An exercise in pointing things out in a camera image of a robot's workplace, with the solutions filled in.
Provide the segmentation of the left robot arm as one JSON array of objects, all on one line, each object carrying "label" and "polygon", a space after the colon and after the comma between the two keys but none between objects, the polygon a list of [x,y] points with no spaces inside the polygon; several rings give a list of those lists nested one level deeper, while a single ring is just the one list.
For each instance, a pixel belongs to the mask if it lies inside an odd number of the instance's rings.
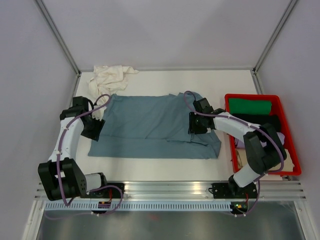
[{"label": "left robot arm", "polygon": [[84,198],[92,192],[98,198],[109,193],[109,185],[102,172],[84,174],[76,163],[80,137],[98,141],[105,120],[96,119],[93,113],[107,107],[98,105],[84,96],[72,99],[72,105],[59,115],[60,132],[54,150],[37,172],[47,198],[62,200],[69,206],[75,198]]}]

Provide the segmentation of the blue-grey t-shirt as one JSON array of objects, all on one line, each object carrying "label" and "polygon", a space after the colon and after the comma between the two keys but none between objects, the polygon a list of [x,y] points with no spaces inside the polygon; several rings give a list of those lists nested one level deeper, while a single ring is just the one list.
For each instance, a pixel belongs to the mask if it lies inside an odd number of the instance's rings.
[{"label": "blue-grey t-shirt", "polygon": [[216,159],[221,141],[215,132],[190,134],[189,107],[201,95],[112,95],[99,140],[88,156],[133,159]]}]

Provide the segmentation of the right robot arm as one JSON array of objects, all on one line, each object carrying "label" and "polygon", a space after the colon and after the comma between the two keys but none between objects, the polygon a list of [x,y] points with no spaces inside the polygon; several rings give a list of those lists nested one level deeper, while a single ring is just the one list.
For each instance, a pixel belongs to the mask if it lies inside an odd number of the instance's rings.
[{"label": "right robot arm", "polygon": [[284,167],[286,151],[275,128],[240,119],[223,109],[214,110],[206,98],[194,100],[187,105],[189,113],[189,132],[205,134],[210,130],[224,132],[244,144],[246,164],[228,180],[228,192],[235,198],[241,197],[247,186],[269,172],[273,167]]}]

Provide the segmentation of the cream white t-shirt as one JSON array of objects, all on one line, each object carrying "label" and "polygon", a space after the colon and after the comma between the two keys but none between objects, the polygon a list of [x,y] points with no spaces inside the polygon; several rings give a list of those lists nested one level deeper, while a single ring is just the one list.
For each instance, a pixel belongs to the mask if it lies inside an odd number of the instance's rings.
[{"label": "cream white t-shirt", "polygon": [[94,66],[94,76],[88,81],[89,93],[94,97],[94,109],[105,104],[113,94],[124,91],[128,76],[138,74],[132,66]]}]

